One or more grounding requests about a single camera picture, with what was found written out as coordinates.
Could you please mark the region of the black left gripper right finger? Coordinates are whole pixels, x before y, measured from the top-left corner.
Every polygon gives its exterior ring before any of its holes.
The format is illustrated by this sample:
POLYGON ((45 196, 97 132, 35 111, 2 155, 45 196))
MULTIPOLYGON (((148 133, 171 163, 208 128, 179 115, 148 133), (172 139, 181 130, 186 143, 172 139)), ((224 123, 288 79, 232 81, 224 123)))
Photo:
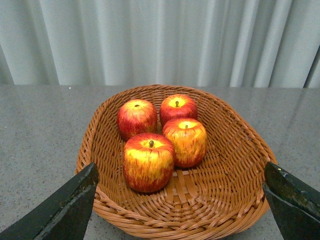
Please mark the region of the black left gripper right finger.
POLYGON ((320 192, 278 165, 264 169, 263 192, 285 240, 320 238, 320 192))

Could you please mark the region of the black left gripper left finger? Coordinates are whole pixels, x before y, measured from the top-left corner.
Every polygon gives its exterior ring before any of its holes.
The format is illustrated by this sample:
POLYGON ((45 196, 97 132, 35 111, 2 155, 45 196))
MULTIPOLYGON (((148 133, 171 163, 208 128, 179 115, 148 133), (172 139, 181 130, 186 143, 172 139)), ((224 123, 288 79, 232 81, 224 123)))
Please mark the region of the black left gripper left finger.
POLYGON ((2 240, 82 240, 93 210, 99 171, 90 163, 35 209, 0 233, 2 240))

